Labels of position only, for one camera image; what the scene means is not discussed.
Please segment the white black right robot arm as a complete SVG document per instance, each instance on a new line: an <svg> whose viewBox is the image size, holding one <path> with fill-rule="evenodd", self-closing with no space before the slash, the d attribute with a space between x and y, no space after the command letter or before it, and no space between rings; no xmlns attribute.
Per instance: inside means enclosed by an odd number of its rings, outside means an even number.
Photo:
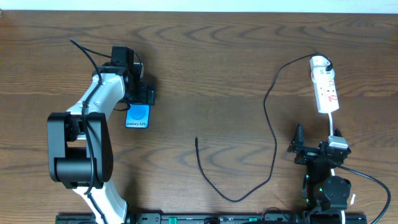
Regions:
<svg viewBox="0 0 398 224"><path fill-rule="evenodd" d="M287 151L296 154L296 164L306 167L302 190L308 204L308 210L303 213L305 217L339 214L347 209L351 182L333 175L331 171L342 165L351 154L346 139L338 129L326 141L321 141L318 147L309 147L304 143L302 125L297 124Z"/></svg>

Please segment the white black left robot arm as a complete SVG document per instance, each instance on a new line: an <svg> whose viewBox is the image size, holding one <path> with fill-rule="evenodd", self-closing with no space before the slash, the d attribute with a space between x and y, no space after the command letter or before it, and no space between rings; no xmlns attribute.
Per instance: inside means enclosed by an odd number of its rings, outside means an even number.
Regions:
<svg viewBox="0 0 398 224"><path fill-rule="evenodd" d="M56 223L133 223L129 205L111 178L114 157L108 119L126 102L126 128L144 129L154 105L154 88L141 82L142 63L110 62L94 72L81 99L47 119L50 177L73 190L91 214L57 215Z"/></svg>

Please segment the blue Galaxy smartphone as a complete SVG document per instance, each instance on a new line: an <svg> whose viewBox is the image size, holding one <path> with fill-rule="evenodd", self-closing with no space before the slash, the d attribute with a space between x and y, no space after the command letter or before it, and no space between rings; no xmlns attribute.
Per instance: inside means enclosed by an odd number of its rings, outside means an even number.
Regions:
<svg viewBox="0 0 398 224"><path fill-rule="evenodd" d="M149 125L150 106L130 104L126 113L126 128L145 129Z"/></svg>

